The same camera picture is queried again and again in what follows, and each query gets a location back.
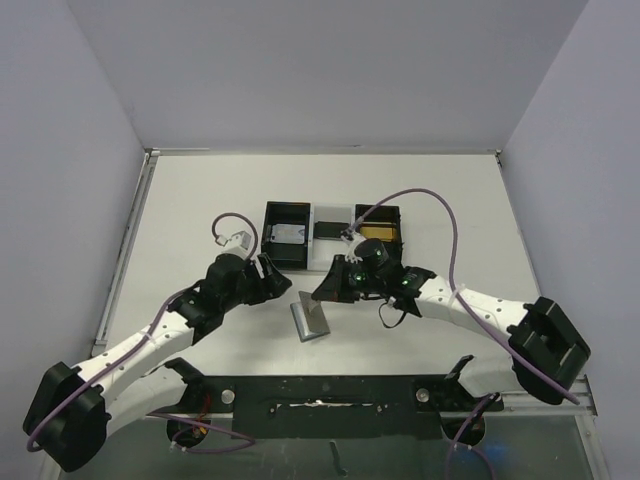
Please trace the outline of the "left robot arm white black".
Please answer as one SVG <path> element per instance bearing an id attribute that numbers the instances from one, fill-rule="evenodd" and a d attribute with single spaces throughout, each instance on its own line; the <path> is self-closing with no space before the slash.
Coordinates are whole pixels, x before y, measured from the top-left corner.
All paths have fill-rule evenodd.
<path id="1" fill-rule="evenodd" d="M 122 427 L 182 399 L 188 379 L 178 353 L 218 329 L 235 307 L 278 299 L 291 286 L 265 254 L 218 255 L 205 277 L 172 294 L 149 325 L 99 356 L 44 373 L 23 422 L 27 451 L 78 470 Z"/>

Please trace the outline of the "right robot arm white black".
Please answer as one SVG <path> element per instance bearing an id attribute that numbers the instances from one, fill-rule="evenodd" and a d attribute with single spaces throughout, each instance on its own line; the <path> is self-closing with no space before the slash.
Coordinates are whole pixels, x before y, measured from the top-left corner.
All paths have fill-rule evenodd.
<path id="1" fill-rule="evenodd" d="M 433 271 L 403 265 L 377 239 L 335 255 L 311 297 L 349 304 L 379 297 L 402 316 L 444 321 L 493 340 L 506 356 L 471 354 L 453 375 L 473 398 L 523 391 L 550 405 L 578 401 L 571 388 L 591 350 L 549 298 L 513 301 L 454 287 Z"/>

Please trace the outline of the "grey leather card holder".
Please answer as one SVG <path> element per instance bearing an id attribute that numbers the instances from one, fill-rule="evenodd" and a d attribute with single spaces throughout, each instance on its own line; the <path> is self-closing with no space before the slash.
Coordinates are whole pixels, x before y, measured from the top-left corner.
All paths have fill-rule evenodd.
<path id="1" fill-rule="evenodd" d="M 324 310 L 311 294 L 299 291 L 299 300 L 290 304 L 294 325 L 301 343 L 309 342 L 330 334 Z"/>

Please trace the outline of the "black white three-bin tray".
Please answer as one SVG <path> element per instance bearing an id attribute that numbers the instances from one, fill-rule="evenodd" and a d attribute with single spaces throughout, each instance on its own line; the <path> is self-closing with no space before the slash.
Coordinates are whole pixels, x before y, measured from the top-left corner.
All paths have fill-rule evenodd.
<path id="1" fill-rule="evenodd" d="M 369 209 L 367 204 L 266 203 L 261 251 L 280 270 L 325 272 L 336 254 L 348 252 L 341 233 Z M 400 208 L 385 205 L 366 216 L 356 231 L 383 242 L 389 255 L 403 254 Z"/>

